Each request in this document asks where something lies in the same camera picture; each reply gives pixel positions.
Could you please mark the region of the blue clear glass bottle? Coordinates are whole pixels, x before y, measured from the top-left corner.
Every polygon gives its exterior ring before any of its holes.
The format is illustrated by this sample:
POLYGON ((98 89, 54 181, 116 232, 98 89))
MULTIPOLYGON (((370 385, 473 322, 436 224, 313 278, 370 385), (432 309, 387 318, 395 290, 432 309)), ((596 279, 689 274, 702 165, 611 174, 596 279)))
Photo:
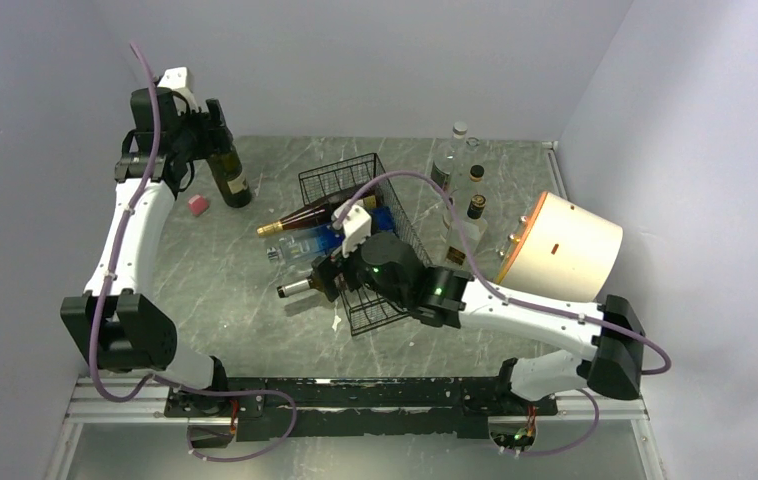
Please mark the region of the blue clear glass bottle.
POLYGON ((331 253, 339 247, 343 235, 332 222, 309 229, 287 230, 263 238, 267 259, 272 264, 292 264, 331 253))

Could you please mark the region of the dark green black-capped bottle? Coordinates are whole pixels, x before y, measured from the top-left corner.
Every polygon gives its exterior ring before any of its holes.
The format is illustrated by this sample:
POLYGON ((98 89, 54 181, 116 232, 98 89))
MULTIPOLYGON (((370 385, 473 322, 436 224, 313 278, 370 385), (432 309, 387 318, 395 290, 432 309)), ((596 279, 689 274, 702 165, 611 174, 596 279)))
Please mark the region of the dark green black-capped bottle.
POLYGON ((218 191, 231 208, 242 208, 252 201, 245 170, 234 145, 225 153, 214 153, 207 159, 218 191))

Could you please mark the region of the clear bottle orange black label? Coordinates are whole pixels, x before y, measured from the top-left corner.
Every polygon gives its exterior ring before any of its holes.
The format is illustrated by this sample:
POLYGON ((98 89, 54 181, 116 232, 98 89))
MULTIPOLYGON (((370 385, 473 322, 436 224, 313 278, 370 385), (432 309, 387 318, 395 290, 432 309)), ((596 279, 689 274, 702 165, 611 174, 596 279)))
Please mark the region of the clear bottle orange black label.
POLYGON ((450 267, 467 268, 487 230, 488 222, 483 217, 486 197, 473 194, 463 203, 454 200, 452 211, 457 221, 448 227, 444 262, 450 267))

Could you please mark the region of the clear bottle white label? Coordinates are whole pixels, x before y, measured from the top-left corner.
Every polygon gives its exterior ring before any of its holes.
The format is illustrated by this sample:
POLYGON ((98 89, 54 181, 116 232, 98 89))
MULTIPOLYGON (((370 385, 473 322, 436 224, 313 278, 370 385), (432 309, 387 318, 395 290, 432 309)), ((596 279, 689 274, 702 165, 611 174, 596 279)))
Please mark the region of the clear bottle white label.
POLYGON ((481 235, 487 229, 487 221, 483 217, 486 203, 482 184, 484 174, 481 164, 472 165, 450 195, 459 219, 476 226, 481 235))

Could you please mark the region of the frosted clear slim bottle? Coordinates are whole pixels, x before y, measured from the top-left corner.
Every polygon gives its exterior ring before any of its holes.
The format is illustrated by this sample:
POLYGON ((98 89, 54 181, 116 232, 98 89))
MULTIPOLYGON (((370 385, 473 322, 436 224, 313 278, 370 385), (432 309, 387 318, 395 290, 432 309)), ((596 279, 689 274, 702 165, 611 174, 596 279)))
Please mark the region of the frosted clear slim bottle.
POLYGON ((450 139, 443 144, 443 150, 431 160, 429 176, 445 192, 451 191, 453 177, 464 164, 468 125, 456 121, 450 139))

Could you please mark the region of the green bottle silver cap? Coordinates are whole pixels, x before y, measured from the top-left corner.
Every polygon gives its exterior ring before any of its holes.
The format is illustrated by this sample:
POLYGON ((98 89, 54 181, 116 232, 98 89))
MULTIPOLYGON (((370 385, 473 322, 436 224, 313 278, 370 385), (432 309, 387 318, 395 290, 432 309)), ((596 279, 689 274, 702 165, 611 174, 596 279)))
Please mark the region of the green bottle silver cap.
POLYGON ((279 298, 288 298, 297 294, 305 293, 309 290, 317 290, 319 287, 320 284, 313 276, 307 276, 291 283, 279 285, 276 288, 276 291, 279 298))

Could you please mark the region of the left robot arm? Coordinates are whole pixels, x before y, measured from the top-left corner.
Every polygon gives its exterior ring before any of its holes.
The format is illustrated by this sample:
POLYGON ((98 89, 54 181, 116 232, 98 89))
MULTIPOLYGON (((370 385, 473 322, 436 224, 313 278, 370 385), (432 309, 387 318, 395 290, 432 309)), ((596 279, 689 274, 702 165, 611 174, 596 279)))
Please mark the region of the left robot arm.
POLYGON ((220 115, 201 110, 187 86, 155 89, 160 119, 153 122, 147 89, 133 92, 135 127, 121 146, 114 171, 114 214, 97 267, 78 296, 62 301, 60 316, 88 364, 98 391, 112 401, 104 372, 137 372, 192 390, 192 403, 216 416, 228 409, 232 388, 222 363, 178 338, 176 325, 152 301, 156 253, 162 230, 185 176, 212 154, 210 133, 220 115))

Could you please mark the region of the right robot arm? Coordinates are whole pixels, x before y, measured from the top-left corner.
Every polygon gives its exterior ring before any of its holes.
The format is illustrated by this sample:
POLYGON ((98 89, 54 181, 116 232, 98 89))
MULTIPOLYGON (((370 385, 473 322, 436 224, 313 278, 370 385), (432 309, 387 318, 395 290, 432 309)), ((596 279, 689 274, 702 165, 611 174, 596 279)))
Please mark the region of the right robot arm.
POLYGON ((649 342, 630 303, 551 298, 487 281, 476 266, 463 271, 429 265, 398 235, 373 231, 361 197, 395 177, 376 176, 332 215, 342 244, 319 257, 304 280, 278 287, 282 298, 317 290, 330 300, 365 288, 400 313, 434 327, 475 327, 523 336, 556 352, 516 362, 494 391, 505 413, 520 413, 552 393, 589 388, 617 400, 640 395, 649 342))

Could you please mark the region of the dark red gold-capped bottle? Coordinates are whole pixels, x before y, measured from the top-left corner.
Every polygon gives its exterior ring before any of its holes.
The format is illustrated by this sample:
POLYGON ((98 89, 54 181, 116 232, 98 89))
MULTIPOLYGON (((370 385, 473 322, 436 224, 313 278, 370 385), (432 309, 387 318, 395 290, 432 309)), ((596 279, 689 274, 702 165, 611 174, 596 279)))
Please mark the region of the dark red gold-capped bottle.
POLYGON ((277 221, 259 226, 257 236, 269 237, 287 230, 309 229, 329 223, 335 210, 349 199, 350 195, 346 193, 336 193, 314 200, 277 221))

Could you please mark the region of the pink rectangular eraser block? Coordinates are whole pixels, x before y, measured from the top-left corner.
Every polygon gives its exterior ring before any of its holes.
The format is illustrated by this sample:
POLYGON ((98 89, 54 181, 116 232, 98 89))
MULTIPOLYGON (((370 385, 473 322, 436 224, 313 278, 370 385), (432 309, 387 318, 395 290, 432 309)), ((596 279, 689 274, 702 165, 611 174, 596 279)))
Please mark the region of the pink rectangular eraser block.
POLYGON ((188 199, 187 207, 194 217, 199 217, 209 209, 210 202, 202 195, 193 195, 188 199))

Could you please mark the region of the beige cylindrical lamp shade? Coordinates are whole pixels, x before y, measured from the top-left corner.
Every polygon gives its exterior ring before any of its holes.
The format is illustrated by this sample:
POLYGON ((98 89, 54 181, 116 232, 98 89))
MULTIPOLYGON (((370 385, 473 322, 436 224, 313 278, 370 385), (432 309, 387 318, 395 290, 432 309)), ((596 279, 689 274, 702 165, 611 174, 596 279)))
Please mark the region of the beige cylindrical lamp shade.
POLYGON ((617 260, 623 228, 548 191, 513 234, 494 282, 566 302, 590 302, 617 260))

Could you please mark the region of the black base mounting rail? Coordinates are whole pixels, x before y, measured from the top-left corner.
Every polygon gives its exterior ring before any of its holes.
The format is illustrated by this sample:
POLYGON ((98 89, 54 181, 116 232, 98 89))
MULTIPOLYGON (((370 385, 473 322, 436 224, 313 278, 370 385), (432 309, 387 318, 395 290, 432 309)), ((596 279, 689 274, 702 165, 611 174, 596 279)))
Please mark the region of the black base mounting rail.
POLYGON ((489 422, 529 414, 554 416, 553 396, 524 400, 495 377, 232 377, 242 397, 209 397, 172 389, 168 418, 234 420, 238 442, 290 437, 454 434, 486 439, 489 422))

